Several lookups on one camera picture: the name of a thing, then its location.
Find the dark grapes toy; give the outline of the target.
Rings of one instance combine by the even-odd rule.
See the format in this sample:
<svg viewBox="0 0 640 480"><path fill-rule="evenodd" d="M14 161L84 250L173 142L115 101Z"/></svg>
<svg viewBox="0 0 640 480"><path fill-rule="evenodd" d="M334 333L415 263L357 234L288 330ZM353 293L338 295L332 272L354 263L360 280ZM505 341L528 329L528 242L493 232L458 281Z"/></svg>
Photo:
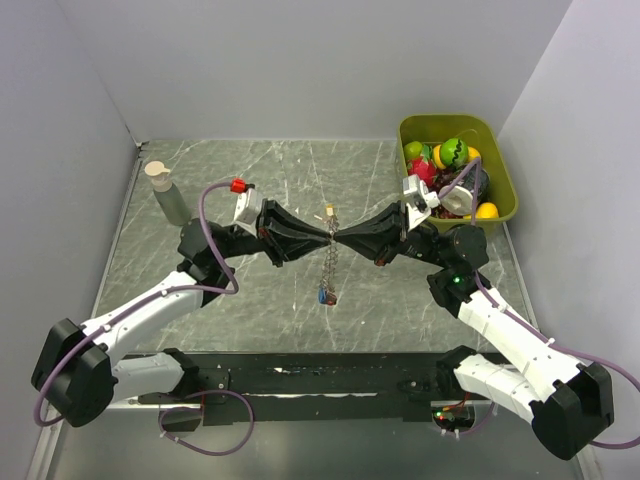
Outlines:
<svg viewBox="0 0 640 480"><path fill-rule="evenodd" d="M439 193L441 189L443 189L447 185L451 184L455 180L456 177L457 177L457 172L455 172L455 171L453 171L453 172L441 172L440 174L438 174L435 177L435 179L433 181L433 184L430 187L430 190L431 191L435 191L436 193ZM440 218L440 219L459 219L460 218L460 215L456 215L456 214L450 212L443 205L439 205L436 208L435 216L437 218Z"/></svg>

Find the green lime toy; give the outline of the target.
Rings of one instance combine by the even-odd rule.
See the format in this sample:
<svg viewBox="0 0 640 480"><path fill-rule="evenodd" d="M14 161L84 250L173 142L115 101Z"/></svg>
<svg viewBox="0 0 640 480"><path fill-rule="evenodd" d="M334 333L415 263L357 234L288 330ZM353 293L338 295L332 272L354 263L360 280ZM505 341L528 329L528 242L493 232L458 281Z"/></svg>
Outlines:
<svg viewBox="0 0 640 480"><path fill-rule="evenodd" d="M422 156L423 143L420 141L412 141L403 147L404 158L406 161L412 161Z"/></svg>

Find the grey bottle with beige cap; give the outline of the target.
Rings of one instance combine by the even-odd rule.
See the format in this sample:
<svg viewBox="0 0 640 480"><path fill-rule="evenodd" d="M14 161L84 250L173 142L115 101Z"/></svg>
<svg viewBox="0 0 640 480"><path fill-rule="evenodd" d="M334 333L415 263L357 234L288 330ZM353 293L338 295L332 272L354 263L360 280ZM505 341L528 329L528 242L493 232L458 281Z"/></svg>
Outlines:
<svg viewBox="0 0 640 480"><path fill-rule="evenodd" d="M144 173L151 182L153 194L167 221L182 227L191 220L191 211L179 188L173 182L171 170L161 161L150 161Z"/></svg>

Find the yellow lemon toy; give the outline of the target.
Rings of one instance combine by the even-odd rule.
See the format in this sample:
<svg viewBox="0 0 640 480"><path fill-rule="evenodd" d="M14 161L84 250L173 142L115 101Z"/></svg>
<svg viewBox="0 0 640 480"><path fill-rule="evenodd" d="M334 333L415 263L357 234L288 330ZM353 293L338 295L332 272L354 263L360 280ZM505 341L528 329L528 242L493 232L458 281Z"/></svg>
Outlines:
<svg viewBox="0 0 640 480"><path fill-rule="evenodd" d="M482 156L480 154L480 152L474 148L469 146L468 147L468 157L467 157L467 163L471 164L471 163L481 163L482 162Z"/></svg>

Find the black tin can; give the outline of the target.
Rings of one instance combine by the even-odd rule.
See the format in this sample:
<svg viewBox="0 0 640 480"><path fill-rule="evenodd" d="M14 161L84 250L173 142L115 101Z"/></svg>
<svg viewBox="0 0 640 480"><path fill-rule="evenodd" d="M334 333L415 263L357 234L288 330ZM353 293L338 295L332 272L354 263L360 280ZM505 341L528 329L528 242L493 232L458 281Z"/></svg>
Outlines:
<svg viewBox="0 0 640 480"><path fill-rule="evenodd" d="M441 205L450 213L457 216L469 215L475 190L478 190L477 204L487 198L490 176L485 169L481 169L479 175L475 172L476 168L473 168L457 184L450 183L443 187L444 190L450 189L450 191L441 200Z"/></svg>

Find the black mounting base plate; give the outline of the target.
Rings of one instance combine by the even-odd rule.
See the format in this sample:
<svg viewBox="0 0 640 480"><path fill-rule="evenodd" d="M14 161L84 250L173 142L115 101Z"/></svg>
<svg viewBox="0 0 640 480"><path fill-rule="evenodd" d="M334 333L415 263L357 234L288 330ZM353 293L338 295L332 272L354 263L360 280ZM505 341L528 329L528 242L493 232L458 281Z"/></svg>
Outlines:
<svg viewBox="0 0 640 480"><path fill-rule="evenodd" d="M190 353L172 393L138 396L147 405L200 406L206 426L258 422L401 419L429 422L440 405L480 400L453 378L466 353Z"/></svg>

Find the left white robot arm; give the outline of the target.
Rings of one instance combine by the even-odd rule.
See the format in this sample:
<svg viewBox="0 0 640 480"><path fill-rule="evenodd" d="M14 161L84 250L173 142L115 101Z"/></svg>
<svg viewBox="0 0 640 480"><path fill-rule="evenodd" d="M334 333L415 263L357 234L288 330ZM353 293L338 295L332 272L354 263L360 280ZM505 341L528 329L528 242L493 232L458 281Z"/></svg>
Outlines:
<svg viewBox="0 0 640 480"><path fill-rule="evenodd" d="M148 393L191 399L198 378L181 352L129 360L127 354L155 331L222 295L239 291L227 259L266 254L280 267L326 247L331 236L294 217L273 200L242 207L241 217L221 226L198 217L181 230L182 262L159 284L117 309L76 324L57 322L47 334L31 384L39 404L82 427L113 402Z"/></svg>

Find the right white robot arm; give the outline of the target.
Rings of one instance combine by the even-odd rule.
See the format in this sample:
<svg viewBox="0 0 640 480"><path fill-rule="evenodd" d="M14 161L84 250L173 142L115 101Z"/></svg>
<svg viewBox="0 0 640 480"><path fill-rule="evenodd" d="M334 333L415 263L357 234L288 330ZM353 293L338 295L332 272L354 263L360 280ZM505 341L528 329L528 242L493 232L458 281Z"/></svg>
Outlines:
<svg viewBox="0 0 640 480"><path fill-rule="evenodd" d="M410 214L396 202L333 238L378 266L398 255L439 266L427 278L435 302L513 367L506 370L459 347L436 376L439 391L452 399L469 392L492 400L529 423L552 455L572 459L614 421L609 372L555 349L479 274L489 261L482 228L459 224L441 233L427 224L411 225Z"/></svg>

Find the yellow banana toy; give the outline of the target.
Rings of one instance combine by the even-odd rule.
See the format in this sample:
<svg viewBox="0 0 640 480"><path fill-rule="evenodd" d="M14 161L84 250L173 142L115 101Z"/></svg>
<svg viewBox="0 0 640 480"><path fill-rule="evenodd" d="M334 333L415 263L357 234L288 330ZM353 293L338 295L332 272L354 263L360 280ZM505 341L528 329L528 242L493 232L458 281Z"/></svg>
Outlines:
<svg viewBox="0 0 640 480"><path fill-rule="evenodd" d="M498 219L499 217L500 217L500 213L499 213L498 207L491 202L481 203L475 211L476 219L487 220L487 219Z"/></svg>

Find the green watermelon toy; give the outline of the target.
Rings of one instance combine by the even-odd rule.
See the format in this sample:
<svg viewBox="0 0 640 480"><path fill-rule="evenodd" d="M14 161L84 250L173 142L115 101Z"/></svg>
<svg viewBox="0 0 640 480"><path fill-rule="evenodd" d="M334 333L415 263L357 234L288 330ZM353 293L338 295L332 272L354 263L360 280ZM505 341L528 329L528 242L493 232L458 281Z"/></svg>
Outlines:
<svg viewBox="0 0 640 480"><path fill-rule="evenodd" d="M467 163L469 157L468 145L459 137L450 138L441 144L439 156L446 168L460 168Z"/></svg>

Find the olive green plastic bin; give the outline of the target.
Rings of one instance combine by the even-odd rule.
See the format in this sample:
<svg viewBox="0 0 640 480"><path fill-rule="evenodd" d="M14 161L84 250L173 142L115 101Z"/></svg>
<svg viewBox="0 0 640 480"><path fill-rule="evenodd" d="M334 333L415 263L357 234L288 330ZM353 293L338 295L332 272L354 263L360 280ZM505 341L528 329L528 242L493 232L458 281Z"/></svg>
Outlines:
<svg viewBox="0 0 640 480"><path fill-rule="evenodd" d="M479 150L482 167L489 174L487 200L497 206L497 219L478 219L476 225L483 228L487 236L501 230L518 210L516 194L507 165L491 127L482 119L459 113L430 113L411 115L402 120L396 129L396 171L399 182L407 176L403 147L411 141L420 141L435 146L452 137L459 137Z"/></svg>

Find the red dragon fruit toy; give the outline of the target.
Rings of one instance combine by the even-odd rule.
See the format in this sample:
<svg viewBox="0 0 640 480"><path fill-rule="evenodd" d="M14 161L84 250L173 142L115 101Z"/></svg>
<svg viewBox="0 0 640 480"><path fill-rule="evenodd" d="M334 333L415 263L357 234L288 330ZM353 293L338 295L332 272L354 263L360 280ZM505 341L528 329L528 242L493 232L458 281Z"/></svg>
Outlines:
<svg viewBox="0 0 640 480"><path fill-rule="evenodd" d="M434 185L438 173L438 168L422 156L413 159L408 167L408 175L417 175L429 188Z"/></svg>

